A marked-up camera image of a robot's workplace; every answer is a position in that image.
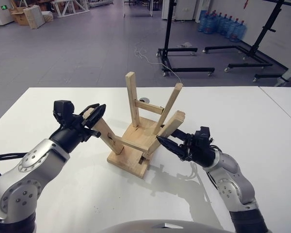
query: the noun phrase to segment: blue water bottle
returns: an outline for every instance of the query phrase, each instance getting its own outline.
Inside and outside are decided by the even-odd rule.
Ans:
[[[203,31],[204,31],[205,24],[206,24],[206,21],[207,21],[207,19],[208,19],[208,16],[209,16],[209,12],[207,12],[207,13],[205,14],[205,16],[202,17],[202,18],[200,19],[199,27],[198,27],[198,31],[199,31],[199,32],[203,32]]]
[[[214,14],[213,16],[208,17],[205,23],[205,28],[204,28],[204,33],[205,34],[213,34],[214,28],[215,28],[215,23],[216,23],[216,17],[217,14]]]
[[[222,30],[220,32],[221,35],[226,35],[226,33],[227,33],[228,29],[229,29],[230,24],[233,23],[232,17],[233,16],[230,16],[229,19],[224,22],[223,27],[222,27]]]
[[[224,18],[221,17],[221,19],[219,20],[217,33],[221,33],[224,23],[228,20],[226,17],[227,17],[227,14],[224,15]]]
[[[222,15],[222,12],[220,12],[219,16],[217,16],[217,17],[215,18],[215,27],[214,27],[214,31],[215,31],[215,32],[218,30],[219,22],[220,22],[221,19],[223,18],[221,15]]]
[[[231,34],[233,33],[233,31],[234,31],[234,29],[235,29],[235,27],[236,27],[237,25],[239,25],[239,23],[238,23],[238,18],[235,20],[234,23],[231,23],[231,24],[230,24],[230,26],[229,26],[229,28],[228,28],[228,31],[227,31],[227,33],[226,33],[226,35],[225,35],[226,38],[229,39],[229,37],[231,36]]]
[[[240,23],[240,25],[236,26],[236,28],[234,29],[233,33],[229,37],[230,41],[239,42],[239,41],[242,40],[243,35],[244,35],[244,33],[245,33],[246,29],[247,29],[247,27],[244,26],[243,22],[244,21],[242,21]]]

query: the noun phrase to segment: white cable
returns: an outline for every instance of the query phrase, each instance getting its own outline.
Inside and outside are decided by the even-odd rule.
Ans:
[[[157,29],[154,33],[151,33],[151,35],[155,35],[156,33],[158,33],[160,30],[162,30],[163,28],[159,28],[159,29]],[[138,50],[138,48],[137,48],[137,45],[139,45],[139,44],[141,44],[148,36],[150,35],[150,33],[149,34],[147,34],[143,39],[141,39],[139,42],[137,42],[136,44],[135,44],[135,49],[134,49],[134,54],[135,54],[135,56],[136,57],[138,57],[138,58],[140,58],[140,59],[142,59],[142,58],[145,58],[146,59],[146,61],[149,63],[149,64],[151,64],[151,65],[162,65],[163,67],[165,67],[166,69],[168,69],[168,70],[170,70],[170,72],[172,72],[177,78],[178,78],[178,80],[179,80],[179,82],[181,83],[181,84],[183,84],[183,82],[181,81],[181,78],[175,73],[175,72],[173,72],[169,67],[167,67],[167,66],[165,66],[163,63],[155,63],[155,62],[150,62],[149,61],[149,59],[145,56],[145,55],[143,55],[143,54],[141,54],[141,52]]]
[[[175,72],[173,72],[171,68],[165,66],[163,63],[150,62],[149,59],[145,55],[141,54],[140,51],[137,48],[135,48],[134,53],[135,53],[135,56],[138,57],[138,58],[140,58],[140,59],[142,59],[144,57],[149,64],[152,64],[152,65],[162,65],[163,67],[169,69],[170,72],[172,72],[178,78],[179,82],[181,84],[183,84],[181,78]]]

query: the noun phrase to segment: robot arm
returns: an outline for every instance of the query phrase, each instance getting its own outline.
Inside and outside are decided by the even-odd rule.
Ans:
[[[211,145],[208,127],[201,127],[195,134],[176,130],[172,136],[184,143],[178,146],[168,138],[157,136],[157,139],[181,160],[194,161],[203,167],[220,193],[237,233],[270,232],[259,211],[252,184],[243,176],[235,159]]]
[[[83,119],[89,108],[94,110]],[[95,104],[75,115],[70,101],[54,103],[60,128],[26,153],[15,168],[0,176],[0,233],[34,232],[35,209],[44,187],[60,173],[69,153],[80,142],[100,136],[91,128],[102,118],[105,108],[105,104]]]

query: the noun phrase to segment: gray floor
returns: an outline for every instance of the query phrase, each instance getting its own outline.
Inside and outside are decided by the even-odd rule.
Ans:
[[[90,13],[57,18],[38,30],[11,23],[0,27],[0,117],[29,87],[124,87],[124,75],[136,72],[137,86],[174,86],[174,75],[163,77],[160,65],[148,64],[135,56],[137,48],[150,62],[164,43],[166,21],[161,12],[148,16],[142,7],[126,6],[122,1],[91,9]],[[185,86],[272,86],[275,80],[253,83],[260,68],[223,70],[228,63],[241,63],[236,50],[203,54],[205,46],[231,44],[225,38],[197,32],[195,22],[174,22],[170,47],[190,42],[199,47],[197,56],[187,53],[170,56],[176,67],[215,67],[207,73],[179,73]],[[262,72],[283,72],[279,66]]]

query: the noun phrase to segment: white table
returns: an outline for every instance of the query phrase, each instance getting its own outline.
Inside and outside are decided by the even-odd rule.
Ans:
[[[138,97],[165,104],[172,88],[138,88]],[[53,101],[71,100],[79,113],[107,104],[104,119],[117,135],[129,125],[125,88],[30,88],[0,119],[0,153],[28,151],[58,127]],[[256,190],[273,233],[291,232],[291,118],[258,87],[184,87],[171,114],[186,113],[180,129],[209,126],[214,143],[232,155]],[[154,120],[146,111],[140,115]],[[110,149],[91,138],[79,145],[58,177],[44,189],[37,207],[38,233],[95,233],[130,220],[194,220],[233,231],[219,194],[201,168],[160,147],[141,180],[108,164]],[[16,161],[0,162],[5,172]]]
[[[291,87],[261,87],[261,89],[291,118]]]

